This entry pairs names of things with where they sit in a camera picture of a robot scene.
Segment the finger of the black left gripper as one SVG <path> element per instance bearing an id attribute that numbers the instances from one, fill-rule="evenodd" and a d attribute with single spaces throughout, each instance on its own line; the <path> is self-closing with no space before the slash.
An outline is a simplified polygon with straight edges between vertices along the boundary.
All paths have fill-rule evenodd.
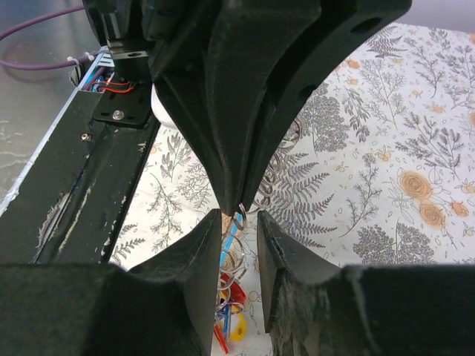
<path id="1" fill-rule="evenodd" d="M 250 207 L 266 167 L 310 94 L 356 48 L 403 16 L 411 1 L 321 1 L 321 15 L 271 72 L 252 136 L 243 205 Z"/>
<path id="2" fill-rule="evenodd" d="M 250 206 L 292 117 L 279 64 L 318 1 L 152 1 L 156 92 L 203 163 L 221 211 Z"/>

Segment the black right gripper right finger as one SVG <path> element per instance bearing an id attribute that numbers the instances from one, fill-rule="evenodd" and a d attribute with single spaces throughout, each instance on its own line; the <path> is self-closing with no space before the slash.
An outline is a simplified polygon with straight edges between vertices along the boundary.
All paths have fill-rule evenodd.
<path id="1" fill-rule="evenodd" d="M 264 328 L 275 355 L 472 355 L 474 268 L 339 268 L 258 214 Z"/>

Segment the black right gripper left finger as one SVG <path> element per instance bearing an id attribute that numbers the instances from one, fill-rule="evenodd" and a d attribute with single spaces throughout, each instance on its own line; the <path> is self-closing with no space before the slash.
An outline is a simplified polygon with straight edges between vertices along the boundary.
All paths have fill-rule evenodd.
<path id="1" fill-rule="evenodd" d="M 221 213 L 129 270 L 1 266 L 3 355 L 209 355 Z"/>

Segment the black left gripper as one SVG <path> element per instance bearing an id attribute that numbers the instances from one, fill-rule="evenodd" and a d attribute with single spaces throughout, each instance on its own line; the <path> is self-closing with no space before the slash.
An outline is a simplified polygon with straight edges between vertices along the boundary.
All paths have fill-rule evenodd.
<path id="1" fill-rule="evenodd" d="M 218 1 L 84 1 L 91 28 L 115 71 L 130 82 L 157 82 L 198 66 Z"/>

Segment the metal keyring organizer with keys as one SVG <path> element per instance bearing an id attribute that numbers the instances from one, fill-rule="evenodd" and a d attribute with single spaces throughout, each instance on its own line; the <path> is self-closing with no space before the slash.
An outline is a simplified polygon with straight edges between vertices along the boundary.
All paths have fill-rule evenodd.
<path id="1" fill-rule="evenodd" d="M 240 204 L 223 216 L 212 355 L 273 355 L 265 332 L 257 247 L 257 214 Z"/>

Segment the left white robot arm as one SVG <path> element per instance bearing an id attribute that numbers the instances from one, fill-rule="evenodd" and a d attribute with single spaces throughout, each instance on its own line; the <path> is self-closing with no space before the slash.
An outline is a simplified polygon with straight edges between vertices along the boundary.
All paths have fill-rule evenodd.
<path id="1" fill-rule="evenodd" d="M 408 0 L 86 1 L 117 75 L 203 164 L 221 211 L 247 209 L 310 94 Z"/>

